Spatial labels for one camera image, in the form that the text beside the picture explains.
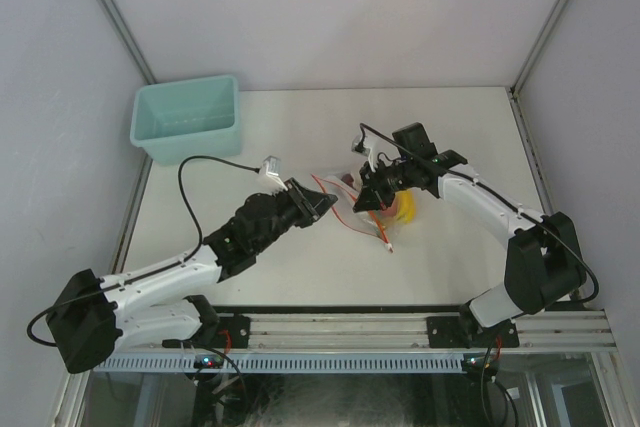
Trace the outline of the clear zip top bag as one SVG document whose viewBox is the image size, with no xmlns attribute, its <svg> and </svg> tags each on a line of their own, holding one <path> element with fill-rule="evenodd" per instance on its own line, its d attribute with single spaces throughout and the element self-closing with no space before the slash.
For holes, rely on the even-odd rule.
<svg viewBox="0 0 640 427">
<path fill-rule="evenodd" d="M 390 204 L 373 201 L 364 204 L 366 210 L 360 210 L 363 183 L 355 168 L 311 173 L 310 177 L 323 193 L 337 197 L 331 212 L 343 227 L 375 238 L 389 253 L 394 252 L 394 240 L 400 230 L 416 219 L 417 203 L 410 191 L 397 193 Z"/>
</svg>

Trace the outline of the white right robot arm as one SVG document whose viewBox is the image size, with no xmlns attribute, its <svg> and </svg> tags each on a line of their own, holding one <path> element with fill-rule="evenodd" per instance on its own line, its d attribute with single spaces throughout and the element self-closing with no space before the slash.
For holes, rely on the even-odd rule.
<svg viewBox="0 0 640 427">
<path fill-rule="evenodd" d="M 385 210 L 400 192 L 427 191 L 471 215 L 505 249 L 503 280 L 460 308 L 466 343 L 483 345 L 496 326 L 566 304 L 572 292 L 596 280 L 566 214 L 546 215 L 498 192 L 461 154 L 438 150 L 420 123 L 390 136 L 366 124 L 359 129 L 352 149 L 367 160 L 354 211 Z"/>
</svg>

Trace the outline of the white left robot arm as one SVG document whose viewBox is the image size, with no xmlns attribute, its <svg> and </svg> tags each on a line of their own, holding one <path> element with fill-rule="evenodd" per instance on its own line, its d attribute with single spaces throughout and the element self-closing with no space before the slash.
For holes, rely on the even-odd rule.
<svg viewBox="0 0 640 427">
<path fill-rule="evenodd" d="M 45 316 L 71 374 L 142 344 L 215 342 L 219 323 L 204 288 L 244 272 L 291 228 L 319 221 L 338 198 L 289 179 L 283 190 L 249 196 L 219 229 L 168 264 L 96 276 L 74 274 Z"/>
</svg>

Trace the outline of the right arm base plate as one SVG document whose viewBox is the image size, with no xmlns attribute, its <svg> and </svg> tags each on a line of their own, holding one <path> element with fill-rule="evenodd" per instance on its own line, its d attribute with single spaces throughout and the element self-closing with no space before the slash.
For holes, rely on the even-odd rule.
<svg viewBox="0 0 640 427">
<path fill-rule="evenodd" d="M 516 326 L 509 320 L 492 327 L 481 327 L 474 321 L 465 324 L 459 315 L 429 316 L 426 318 L 426 328 L 431 348 L 488 347 L 491 341 L 498 339 L 506 348 L 520 346 Z"/>
</svg>

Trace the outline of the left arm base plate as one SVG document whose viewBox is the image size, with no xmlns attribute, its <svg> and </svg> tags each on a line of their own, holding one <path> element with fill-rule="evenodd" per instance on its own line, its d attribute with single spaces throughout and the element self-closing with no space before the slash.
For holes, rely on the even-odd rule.
<svg viewBox="0 0 640 427">
<path fill-rule="evenodd" d="M 201 325 L 193 335 L 185 339 L 174 337 L 164 340 L 162 347 L 179 348 L 191 344 L 218 350 L 245 349 L 249 344 L 250 333 L 251 319 L 248 316 L 234 314 L 220 317 L 217 323 L 208 322 Z"/>
</svg>

